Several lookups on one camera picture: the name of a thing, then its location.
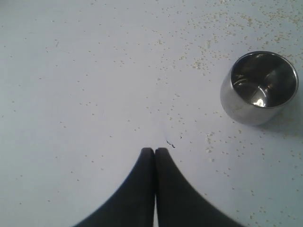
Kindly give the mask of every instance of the black rubber tip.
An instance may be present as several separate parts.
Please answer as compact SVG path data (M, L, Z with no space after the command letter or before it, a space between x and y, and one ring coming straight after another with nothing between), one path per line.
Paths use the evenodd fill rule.
M76 227L152 227L154 206L154 152L144 148L115 194Z
M156 171L159 227L242 227L188 183L166 148L156 150Z

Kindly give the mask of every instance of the white surface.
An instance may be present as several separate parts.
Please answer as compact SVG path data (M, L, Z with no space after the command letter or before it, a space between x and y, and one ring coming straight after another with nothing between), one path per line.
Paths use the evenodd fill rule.
M142 147L168 147L246 226L302 226L302 89L263 128L219 100L250 51L286 56L302 81L302 12L300 0L0 1L1 226L76 224Z

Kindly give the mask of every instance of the metal cup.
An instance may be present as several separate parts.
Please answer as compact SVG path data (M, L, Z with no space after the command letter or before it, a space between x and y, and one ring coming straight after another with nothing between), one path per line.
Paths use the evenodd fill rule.
M279 54L256 51L240 57L224 79L220 99L235 121L260 125L269 121L295 96L298 75Z

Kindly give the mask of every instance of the cup rim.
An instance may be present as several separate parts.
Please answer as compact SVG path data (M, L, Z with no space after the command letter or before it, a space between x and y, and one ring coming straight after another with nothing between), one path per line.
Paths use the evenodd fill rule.
M234 65L232 66L232 69L231 69L231 76L230 76L230 83L231 83L231 86L232 88L234 89L234 85L232 84L232 73L234 71L234 68L236 67L236 65L239 63L239 61L241 61L243 58L247 57L247 56L250 56L250 55L255 55L255 54L270 54L270 55L274 55L276 57L279 57L281 58L282 60L284 60L292 69L293 73L294 73L294 77L295 77L295 81L296 81L296 87L295 87L295 90L294 90L294 93L293 95L284 103L280 104L280 105L276 105L276 106L271 106L271 107L263 107L263 106L258 106L258 105L254 105L252 103L249 103L247 102L246 100L242 99L242 97L238 94L238 92L236 90L234 90L237 95L239 96L239 98L241 98L245 103L251 105L251 106L254 106L254 107L257 107L257 108L261 108L261 109L274 109L274 108L277 108L277 107L281 107L281 106L284 106L286 105L287 103L289 103L293 97L296 95L297 91L298 91L298 88L299 88L299 78L298 78L298 74L297 74L297 71L295 70L294 66L292 65L292 63L290 63L289 60L287 60L285 57L281 56L280 54L277 54L277 53L274 53L274 52L271 52L271 51L252 51L252 52L249 52L243 56L241 56L235 63Z

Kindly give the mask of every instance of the black object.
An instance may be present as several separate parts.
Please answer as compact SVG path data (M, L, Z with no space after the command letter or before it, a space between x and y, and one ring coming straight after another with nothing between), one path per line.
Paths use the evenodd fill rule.
M243 227L207 202L185 179L166 148L144 148L127 179L75 227Z
M152 227L155 207L155 155L144 148L120 188L76 227Z

